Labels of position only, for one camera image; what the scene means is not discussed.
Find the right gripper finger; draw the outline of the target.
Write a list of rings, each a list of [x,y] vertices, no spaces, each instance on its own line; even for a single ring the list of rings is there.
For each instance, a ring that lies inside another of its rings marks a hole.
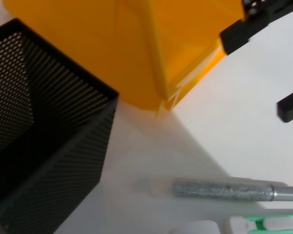
[[[277,103],[277,115],[283,122],[293,120],[293,93]]]
[[[229,55],[249,42],[249,39],[270,23],[293,12],[293,0],[243,0],[244,19],[224,29],[220,39]]]

